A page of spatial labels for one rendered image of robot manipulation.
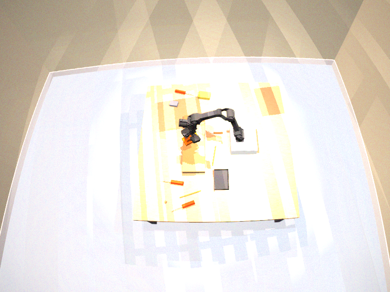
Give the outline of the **tan wooden panel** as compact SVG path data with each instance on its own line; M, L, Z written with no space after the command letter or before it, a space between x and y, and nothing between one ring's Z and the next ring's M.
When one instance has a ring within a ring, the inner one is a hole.
M182 173L205 173L205 120L197 125L200 141L188 146L183 142Z

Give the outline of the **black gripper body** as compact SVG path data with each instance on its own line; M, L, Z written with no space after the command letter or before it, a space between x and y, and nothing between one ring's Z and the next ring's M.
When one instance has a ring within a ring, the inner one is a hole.
M198 135L196 135L195 133L196 133L196 129L194 129L194 130L192 130L192 129L190 129L189 128L189 126L188 126L188 129L190 130L190 132L191 132L191 140L192 140L192 142L193 143L197 143L197 142L199 142L201 139L200 139L200 137L198 136Z

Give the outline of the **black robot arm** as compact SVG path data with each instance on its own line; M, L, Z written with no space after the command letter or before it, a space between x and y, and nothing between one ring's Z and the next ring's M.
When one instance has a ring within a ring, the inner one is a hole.
M222 114L223 111L226 111L226 116ZM230 108L217 108L216 110L212 110L205 113L193 113L187 117L187 119L179 119L179 127L186 127L183 130L181 130L181 133L184 137L189 137L191 135L190 130L188 129L188 126L190 129L194 130L196 129L197 125L200 125L200 123L203 120L215 118L215 117L221 117L222 119L228 121L232 125L233 135L235 137L236 142L244 142L244 129L241 128L237 120L235 118L235 111Z

